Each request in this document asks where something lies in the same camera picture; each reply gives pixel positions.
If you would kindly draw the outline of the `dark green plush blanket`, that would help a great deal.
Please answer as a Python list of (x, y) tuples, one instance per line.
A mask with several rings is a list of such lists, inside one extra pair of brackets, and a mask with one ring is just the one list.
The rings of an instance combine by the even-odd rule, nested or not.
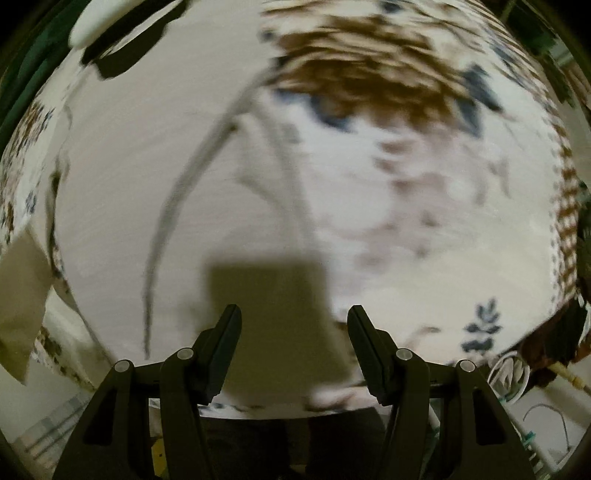
[(37, 91), (68, 55), (68, 37), (86, 1), (1, 3), (1, 146)]

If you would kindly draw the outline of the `beige garment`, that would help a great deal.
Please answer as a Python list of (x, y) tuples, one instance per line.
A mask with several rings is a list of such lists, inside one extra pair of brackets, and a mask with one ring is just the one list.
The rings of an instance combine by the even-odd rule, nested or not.
[(259, 9), (181, 3), (124, 72), (71, 53), (28, 109), (1, 164), (1, 364), (16, 381), (39, 355), (96, 389), (117, 360), (162, 361), (235, 303), (223, 408), (372, 404)]

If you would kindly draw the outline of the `white folded garment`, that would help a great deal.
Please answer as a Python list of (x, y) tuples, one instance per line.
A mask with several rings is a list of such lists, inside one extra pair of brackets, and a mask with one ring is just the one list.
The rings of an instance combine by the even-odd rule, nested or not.
[(89, 47), (111, 27), (133, 29), (178, 1), (94, 0), (83, 9), (72, 27), (68, 45), (73, 50)]

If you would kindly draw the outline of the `black garment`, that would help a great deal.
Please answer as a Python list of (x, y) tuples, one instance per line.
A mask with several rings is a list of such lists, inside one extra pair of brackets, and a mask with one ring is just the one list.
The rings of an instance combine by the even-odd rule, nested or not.
[(134, 27), (123, 31), (111, 27), (83, 52), (80, 63), (94, 64), (103, 79), (114, 78), (137, 63), (161, 39), (166, 25), (181, 17), (187, 9), (187, 1), (178, 1), (165, 10)]

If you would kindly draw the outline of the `floral bed blanket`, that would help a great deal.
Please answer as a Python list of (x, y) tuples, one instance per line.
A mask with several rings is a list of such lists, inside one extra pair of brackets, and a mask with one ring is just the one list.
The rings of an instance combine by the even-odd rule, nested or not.
[(346, 314), (428, 361), (482, 362), (574, 297), (568, 136), (481, 2), (257, 2)]

